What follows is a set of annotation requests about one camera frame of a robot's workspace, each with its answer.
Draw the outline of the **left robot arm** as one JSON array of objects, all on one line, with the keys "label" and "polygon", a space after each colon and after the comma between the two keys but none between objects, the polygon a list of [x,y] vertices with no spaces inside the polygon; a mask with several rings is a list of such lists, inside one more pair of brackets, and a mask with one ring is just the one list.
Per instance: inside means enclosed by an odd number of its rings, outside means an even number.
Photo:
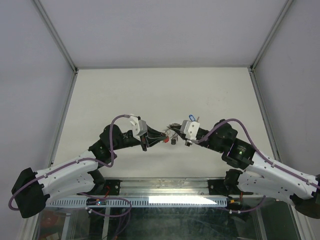
[{"label": "left robot arm", "polygon": [[141,136],[132,130],[122,132],[117,125],[107,125],[99,139],[79,156],[46,169],[22,170],[15,181],[8,206],[27,219],[40,213],[49,203],[71,195],[97,195],[105,188],[99,169],[110,167],[117,157],[111,150],[140,146],[143,151],[167,138],[151,127]]}]

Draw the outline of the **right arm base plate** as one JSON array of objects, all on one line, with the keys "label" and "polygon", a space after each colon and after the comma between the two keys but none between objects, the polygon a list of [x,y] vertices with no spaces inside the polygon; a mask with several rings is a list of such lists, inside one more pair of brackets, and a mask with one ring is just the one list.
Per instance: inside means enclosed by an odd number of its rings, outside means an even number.
[{"label": "right arm base plate", "polygon": [[209,179],[207,183],[209,195],[228,196],[228,190],[224,185],[223,179]]}]

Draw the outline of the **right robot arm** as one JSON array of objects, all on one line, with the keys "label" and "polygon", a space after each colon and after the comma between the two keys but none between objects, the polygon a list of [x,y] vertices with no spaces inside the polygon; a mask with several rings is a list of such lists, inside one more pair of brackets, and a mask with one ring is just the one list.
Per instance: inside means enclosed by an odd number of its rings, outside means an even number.
[{"label": "right robot arm", "polygon": [[202,129],[199,122],[191,120],[170,124],[169,129],[187,146],[195,144],[221,154],[221,159],[232,167],[223,182],[226,192],[263,195],[293,206],[304,216],[319,219],[320,177],[267,156],[249,136],[247,141],[239,139],[230,122],[238,123],[244,133],[249,134],[244,124],[235,118],[222,119],[211,130]]}]

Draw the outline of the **key with blue tag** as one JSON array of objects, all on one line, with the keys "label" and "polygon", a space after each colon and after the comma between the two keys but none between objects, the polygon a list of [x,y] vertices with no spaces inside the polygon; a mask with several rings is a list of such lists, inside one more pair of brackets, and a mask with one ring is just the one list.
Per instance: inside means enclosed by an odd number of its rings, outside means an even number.
[{"label": "key with blue tag", "polygon": [[199,119],[200,119],[200,117],[199,116],[197,116],[197,117],[195,117],[193,114],[190,114],[189,116],[189,120],[191,121],[191,122],[199,122]]}]

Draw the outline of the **large keyring with yellow grip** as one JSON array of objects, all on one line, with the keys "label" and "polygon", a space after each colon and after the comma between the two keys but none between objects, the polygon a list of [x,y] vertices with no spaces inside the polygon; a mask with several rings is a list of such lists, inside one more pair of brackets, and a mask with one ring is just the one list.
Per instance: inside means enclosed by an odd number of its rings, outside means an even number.
[{"label": "large keyring with yellow grip", "polygon": [[164,130],[164,135],[167,137],[167,139],[163,142],[170,142],[170,144],[174,146],[178,143],[179,136],[174,131],[170,130],[170,127],[181,127],[181,125],[179,123],[171,123]]}]

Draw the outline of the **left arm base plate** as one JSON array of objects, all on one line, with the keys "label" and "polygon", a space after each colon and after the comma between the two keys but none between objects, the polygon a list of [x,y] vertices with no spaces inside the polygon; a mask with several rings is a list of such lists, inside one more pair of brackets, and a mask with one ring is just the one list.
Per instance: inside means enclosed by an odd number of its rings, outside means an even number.
[{"label": "left arm base plate", "polygon": [[106,179],[103,190],[106,196],[118,196],[122,181],[120,179]]}]

